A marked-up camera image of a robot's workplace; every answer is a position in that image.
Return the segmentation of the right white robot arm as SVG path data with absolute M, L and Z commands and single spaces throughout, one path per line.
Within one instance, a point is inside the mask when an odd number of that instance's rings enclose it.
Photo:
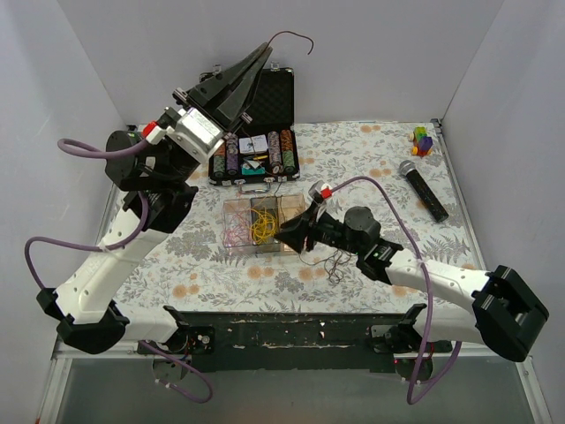
M 464 269 L 421 261 L 401 245 L 385 240 L 367 207 L 347 210 L 338 221 L 310 207 L 282 223 L 275 239 L 296 253 L 321 243 L 354 254 L 356 266 L 372 281 L 430 291 L 453 308 L 433 312 L 426 324 L 426 304 L 416 304 L 389 329 L 375 334 L 384 352 L 408 353 L 438 341 L 482 344 L 505 360 L 526 359 L 549 313 L 527 283 L 512 269 Z

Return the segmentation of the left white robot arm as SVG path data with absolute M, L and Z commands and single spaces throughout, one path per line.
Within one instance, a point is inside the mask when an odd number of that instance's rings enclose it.
M 76 140 L 57 143 L 67 154 L 104 160 L 107 176 L 124 193 L 123 206 L 83 264 L 66 282 L 38 294 L 66 345 L 90 354 L 121 341 L 153 341 L 170 353 L 186 347 L 187 326 L 174 308 L 136 310 L 118 305 L 115 295 L 187 217 L 197 193 L 188 178 L 226 136 L 250 122 L 247 111 L 271 53 L 271 45 L 262 43 L 227 70 L 175 90 L 174 107 L 140 132 L 113 132 L 104 150 Z

